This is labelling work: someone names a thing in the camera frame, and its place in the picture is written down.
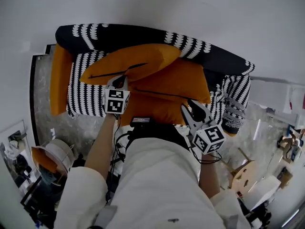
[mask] white wall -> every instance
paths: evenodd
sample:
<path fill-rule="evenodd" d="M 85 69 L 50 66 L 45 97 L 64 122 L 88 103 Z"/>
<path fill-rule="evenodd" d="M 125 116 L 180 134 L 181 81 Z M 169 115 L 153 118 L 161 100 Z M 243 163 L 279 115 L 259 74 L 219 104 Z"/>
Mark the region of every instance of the white wall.
<path fill-rule="evenodd" d="M 253 75 L 302 83 L 305 78 L 305 0 L 0 0 L 0 130 L 24 119 L 34 144 L 29 110 L 31 55 L 55 43 L 58 26 L 126 23 L 183 33 L 256 64 Z M 0 221 L 18 228 L 26 217 L 12 181 L 0 195 Z"/>

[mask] orange pillow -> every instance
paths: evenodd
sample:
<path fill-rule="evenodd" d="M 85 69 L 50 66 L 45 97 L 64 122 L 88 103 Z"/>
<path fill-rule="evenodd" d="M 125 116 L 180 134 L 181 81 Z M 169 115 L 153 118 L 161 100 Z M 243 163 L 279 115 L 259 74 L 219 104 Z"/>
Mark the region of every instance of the orange pillow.
<path fill-rule="evenodd" d="M 56 173 L 57 164 L 51 160 L 42 149 L 32 147 L 32 157 L 35 162 L 52 173 Z"/>
<path fill-rule="evenodd" d="M 130 125 L 133 117 L 151 117 L 159 124 L 184 125 L 181 114 L 181 104 L 187 105 L 187 101 L 173 102 L 158 97 L 142 94 L 130 94 L 128 106 L 121 115 L 121 125 Z"/>
<path fill-rule="evenodd" d="M 129 83 L 131 93 L 183 102 L 194 99 L 210 104 L 211 98 L 202 65 L 176 59 L 152 75 Z"/>
<path fill-rule="evenodd" d="M 125 74 L 133 82 L 151 75 L 171 64 L 181 51 L 166 44 L 144 44 L 123 48 L 108 54 L 88 67 L 80 78 L 92 85 L 106 85 L 117 76 Z"/>

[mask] white shirt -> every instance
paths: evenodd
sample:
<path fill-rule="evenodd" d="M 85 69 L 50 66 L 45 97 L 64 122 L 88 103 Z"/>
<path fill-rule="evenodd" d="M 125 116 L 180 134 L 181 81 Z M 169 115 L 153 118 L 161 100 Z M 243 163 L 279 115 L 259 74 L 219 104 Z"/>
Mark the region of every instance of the white shirt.
<path fill-rule="evenodd" d="M 157 138 L 129 146 L 107 229 L 250 229 L 236 195 L 222 191 L 211 200 L 198 186 L 194 157 L 183 147 Z M 86 229 L 105 206 L 107 185 L 95 170 L 72 168 L 54 228 Z"/>

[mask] wooden chair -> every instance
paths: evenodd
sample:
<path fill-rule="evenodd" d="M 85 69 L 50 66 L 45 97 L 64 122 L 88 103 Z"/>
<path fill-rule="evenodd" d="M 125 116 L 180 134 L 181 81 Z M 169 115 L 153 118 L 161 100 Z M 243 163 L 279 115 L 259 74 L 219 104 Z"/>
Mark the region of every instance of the wooden chair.
<path fill-rule="evenodd" d="M 256 183 L 256 162 L 251 160 L 241 148 L 238 148 L 238 150 L 247 160 L 244 165 L 239 166 L 237 169 L 233 169 L 226 162 L 223 160 L 221 161 L 232 175 L 229 188 L 234 190 L 238 195 L 243 195 L 247 193 Z"/>

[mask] black device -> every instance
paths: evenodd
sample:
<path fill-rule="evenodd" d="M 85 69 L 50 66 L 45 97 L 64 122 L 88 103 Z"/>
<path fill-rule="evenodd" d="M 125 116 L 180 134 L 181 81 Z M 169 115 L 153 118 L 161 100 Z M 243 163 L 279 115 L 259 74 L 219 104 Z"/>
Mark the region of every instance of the black device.
<path fill-rule="evenodd" d="M 144 126 L 149 124 L 155 124 L 155 121 L 150 117 L 134 117 L 130 122 L 131 127 Z"/>

